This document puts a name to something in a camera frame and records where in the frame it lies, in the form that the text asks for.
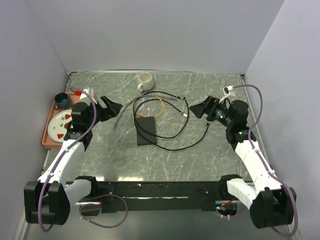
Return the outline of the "black network switch box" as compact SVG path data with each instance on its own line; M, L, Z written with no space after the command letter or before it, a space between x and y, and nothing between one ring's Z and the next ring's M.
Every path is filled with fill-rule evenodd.
M153 116L137 117L135 126L138 146L155 145L157 143L156 121Z

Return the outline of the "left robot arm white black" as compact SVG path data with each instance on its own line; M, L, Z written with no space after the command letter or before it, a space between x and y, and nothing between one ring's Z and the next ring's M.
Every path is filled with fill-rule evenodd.
M79 176L66 186L70 172L87 150L93 137L92 128L98 122L116 117L123 107L101 96L105 103L79 101L71 107L62 147L51 165L37 181L29 181L23 190L25 220L30 224L63 225L70 209L85 198L94 201L99 195L98 182L93 176Z

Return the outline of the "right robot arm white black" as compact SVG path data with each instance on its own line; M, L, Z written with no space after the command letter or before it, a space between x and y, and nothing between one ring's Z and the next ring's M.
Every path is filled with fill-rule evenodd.
M253 181L254 186L250 186L238 175L222 176L219 195L226 200L234 196L242 202L258 229L291 224L294 208L290 196L295 197L296 193L293 188L285 189L275 179L270 165L262 156L256 137L249 132L248 104L234 100L226 105L218 98L208 96L205 101L189 109L197 118L206 115L207 121L217 121L225 127L228 143L242 160Z

